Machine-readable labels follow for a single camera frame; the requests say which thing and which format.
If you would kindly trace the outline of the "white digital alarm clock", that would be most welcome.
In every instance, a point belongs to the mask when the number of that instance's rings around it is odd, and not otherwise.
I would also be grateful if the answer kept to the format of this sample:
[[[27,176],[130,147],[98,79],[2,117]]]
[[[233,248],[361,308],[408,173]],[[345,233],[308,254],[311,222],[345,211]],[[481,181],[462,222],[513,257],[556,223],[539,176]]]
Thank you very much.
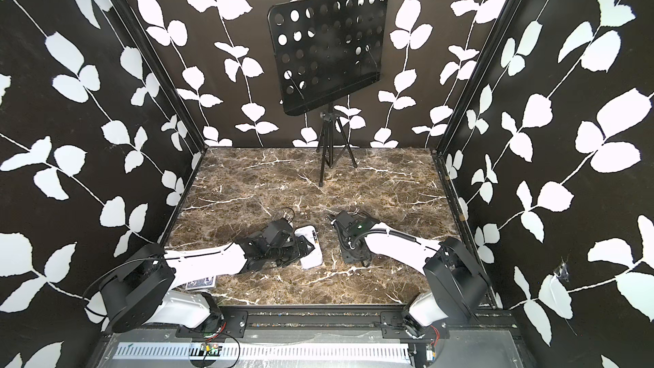
[[[323,253],[318,241],[315,226],[305,226],[295,230],[300,247],[300,263],[304,270],[315,269],[324,263]]]

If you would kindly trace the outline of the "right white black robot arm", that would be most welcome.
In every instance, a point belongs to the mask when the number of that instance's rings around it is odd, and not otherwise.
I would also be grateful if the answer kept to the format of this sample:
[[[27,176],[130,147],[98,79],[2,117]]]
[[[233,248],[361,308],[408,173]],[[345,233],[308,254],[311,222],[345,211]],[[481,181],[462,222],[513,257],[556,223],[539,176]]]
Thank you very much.
[[[491,283],[476,258],[460,240],[426,240],[391,228],[366,213],[341,211],[331,220],[343,260],[371,265],[374,255],[392,258],[423,275],[429,291],[403,308],[398,322],[383,321],[412,339],[444,337],[438,323],[465,325],[475,314]]]

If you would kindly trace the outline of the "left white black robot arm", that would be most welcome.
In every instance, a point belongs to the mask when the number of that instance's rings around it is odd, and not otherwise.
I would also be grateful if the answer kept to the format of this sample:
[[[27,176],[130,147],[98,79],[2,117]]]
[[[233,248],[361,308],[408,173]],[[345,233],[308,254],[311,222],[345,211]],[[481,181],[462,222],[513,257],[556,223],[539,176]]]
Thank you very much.
[[[315,227],[293,228],[284,218],[219,247],[178,251],[145,245],[91,284],[95,294],[85,311],[107,323],[112,333],[165,324],[211,337],[226,326],[209,294],[216,278],[294,262],[311,269],[321,264],[322,251]]]

